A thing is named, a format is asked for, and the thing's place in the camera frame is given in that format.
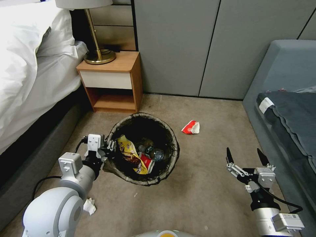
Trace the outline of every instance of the carpet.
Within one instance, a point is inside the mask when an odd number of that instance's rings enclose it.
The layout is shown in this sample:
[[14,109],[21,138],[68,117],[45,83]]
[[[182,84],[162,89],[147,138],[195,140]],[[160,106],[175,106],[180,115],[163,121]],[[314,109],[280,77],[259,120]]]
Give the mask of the carpet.
[[[145,94],[142,112],[165,121],[174,130],[180,157],[168,179],[150,187],[134,185],[114,174],[100,172],[89,197],[97,211],[84,212],[76,237],[128,237],[151,230],[177,229],[196,236],[258,236],[251,198],[244,185],[226,169],[226,147],[240,167],[260,167],[260,147],[241,101]],[[73,152],[89,133],[108,135],[124,113],[88,112],[78,123],[64,148]],[[200,133],[186,135],[181,129],[190,121],[200,122]],[[83,157],[85,145],[79,153]],[[58,163],[50,175],[60,175]],[[47,180],[37,195],[56,187]],[[274,194],[282,198],[277,185]],[[283,212],[288,209],[280,204]],[[0,232],[21,236],[24,210]]]

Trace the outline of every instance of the black cord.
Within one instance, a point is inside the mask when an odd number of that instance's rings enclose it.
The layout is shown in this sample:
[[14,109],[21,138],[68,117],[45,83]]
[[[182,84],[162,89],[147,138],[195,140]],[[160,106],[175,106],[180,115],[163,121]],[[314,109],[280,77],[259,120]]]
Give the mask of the black cord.
[[273,194],[270,193],[268,190],[266,190],[261,184],[259,184],[258,182],[256,182],[256,183],[258,184],[258,186],[259,186],[261,189],[263,189],[267,194],[269,194],[270,196],[272,196],[274,199],[276,199],[276,200],[278,200],[279,202],[284,203],[284,204],[286,204],[286,205],[289,205],[289,206],[292,206],[292,207],[296,207],[296,208],[297,208],[296,210],[291,211],[290,214],[295,214],[295,213],[298,213],[298,212],[300,212],[300,211],[303,210],[303,208],[302,208],[301,206],[296,205],[296,204],[291,203],[291,202],[288,202],[288,201],[285,201],[285,200],[283,200],[283,199],[281,199],[281,198],[279,198],[279,197],[273,195]]
[[83,142],[82,142],[82,140],[79,142],[79,144],[77,145],[77,147],[76,147],[76,149],[75,149],[75,152],[74,153],[77,153],[77,151],[78,151],[78,149],[79,149],[79,147],[80,147],[80,145],[82,144]]
[[51,179],[51,178],[62,178],[62,177],[61,177],[61,176],[58,176],[58,175],[53,175],[53,176],[48,176],[48,177],[45,177],[45,178],[40,179],[40,180],[37,182],[37,184],[35,185],[35,187],[34,187],[33,195],[32,195],[32,200],[35,199],[35,193],[36,193],[36,190],[37,190],[38,185],[39,185],[41,182],[43,182],[44,180]]
[[81,145],[82,143],[88,143],[88,137],[87,137],[87,136],[84,136],[83,139],[81,139],[81,141],[80,141],[79,144],[77,145],[77,147],[76,147],[74,153],[77,153],[77,151],[78,151],[78,149],[79,149],[79,147],[80,147],[80,145]]

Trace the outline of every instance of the red cup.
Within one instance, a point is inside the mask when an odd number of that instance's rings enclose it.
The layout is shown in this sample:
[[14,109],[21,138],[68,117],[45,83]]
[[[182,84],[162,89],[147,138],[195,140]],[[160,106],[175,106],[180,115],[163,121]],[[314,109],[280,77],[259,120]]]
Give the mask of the red cup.
[[151,173],[152,168],[155,165],[155,161],[153,161],[152,159],[150,159],[147,155],[145,155],[142,152],[139,152],[138,157],[142,160],[142,162],[144,163],[144,165],[146,166],[148,173]]

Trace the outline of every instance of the trash can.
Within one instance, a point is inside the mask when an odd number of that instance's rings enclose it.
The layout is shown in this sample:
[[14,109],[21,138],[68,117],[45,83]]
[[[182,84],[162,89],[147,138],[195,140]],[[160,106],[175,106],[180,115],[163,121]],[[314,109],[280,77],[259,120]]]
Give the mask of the trash can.
[[163,149],[165,159],[156,162],[150,174],[137,174],[122,156],[118,146],[115,156],[105,161],[103,170],[111,172],[125,181],[133,184],[150,186],[166,179],[172,172],[180,154],[180,147],[173,130],[159,118],[146,114],[136,113],[118,122],[107,137],[107,145],[112,140],[125,135],[135,145],[143,138],[153,141],[154,146]]

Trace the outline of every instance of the wooden nightstand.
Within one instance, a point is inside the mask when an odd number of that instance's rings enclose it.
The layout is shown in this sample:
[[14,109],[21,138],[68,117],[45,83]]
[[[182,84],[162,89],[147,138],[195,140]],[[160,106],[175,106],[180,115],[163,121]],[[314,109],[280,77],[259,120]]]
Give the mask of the wooden nightstand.
[[116,53],[108,64],[77,66],[93,111],[138,112],[143,83],[139,52]]

